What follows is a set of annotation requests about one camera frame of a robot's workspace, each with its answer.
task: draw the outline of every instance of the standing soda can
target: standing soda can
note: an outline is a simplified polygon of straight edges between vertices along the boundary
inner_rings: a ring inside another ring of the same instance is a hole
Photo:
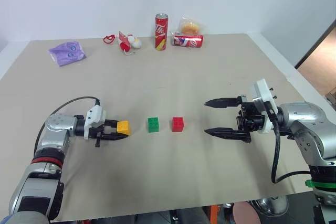
[[[155,16],[155,48],[166,49],[168,33],[168,15],[159,13]]]

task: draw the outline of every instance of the red block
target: red block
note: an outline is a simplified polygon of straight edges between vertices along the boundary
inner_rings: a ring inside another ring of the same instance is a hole
[[[183,131],[183,127],[184,127],[183,118],[173,118],[173,122],[172,122],[173,132]]]

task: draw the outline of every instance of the yellow block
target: yellow block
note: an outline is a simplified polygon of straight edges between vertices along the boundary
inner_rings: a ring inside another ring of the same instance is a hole
[[[131,128],[130,128],[130,124],[128,123],[128,121],[119,121],[117,123],[117,132],[130,136]]]

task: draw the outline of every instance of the green clip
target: green clip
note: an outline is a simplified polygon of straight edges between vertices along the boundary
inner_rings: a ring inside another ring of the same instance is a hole
[[[308,187],[322,187],[322,188],[336,189],[336,183],[322,183],[322,182],[306,180],[305,184]]]

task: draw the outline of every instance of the lying soda can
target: lying soda can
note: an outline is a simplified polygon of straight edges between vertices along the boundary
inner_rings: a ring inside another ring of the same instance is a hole
[[[181,47],[201,47],[203,43],[203,35],[184,35],[175,32],[173,37],[173,45]]]

